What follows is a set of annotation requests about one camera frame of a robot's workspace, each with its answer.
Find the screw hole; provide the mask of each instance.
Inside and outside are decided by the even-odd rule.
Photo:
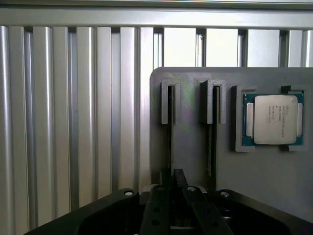
[[[212,226],[213,226],[213,227],[217,227],[218,225],[219,225],[218,222],[216,222],[216,221],[213,221],[213,222],[212,222]]]
[[[154,225],[154,226],[158,226],[160,224],[160,221],[158,221],[156,219],[152,220],[151,222],[152,222],[152,225]]]

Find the screw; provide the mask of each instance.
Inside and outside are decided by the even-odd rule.
[[[192,191],[192,192],[196,191],[196,189],[194,187],[188,187],[187,190]]]
[[[128,191],[128,192],[125,192],[124,194],[125,196],[132,196],[133,192]]]
[[[228,197],[228,196],[229,196],[229,193],[228,193],[228,192],[221,192],[221,195],[222,195],[223,197]]]

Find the corrugated metal wall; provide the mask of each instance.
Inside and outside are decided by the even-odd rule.
[[[1,235],[151,183],[161,66],[311,67],[313,31],[0,26]]]

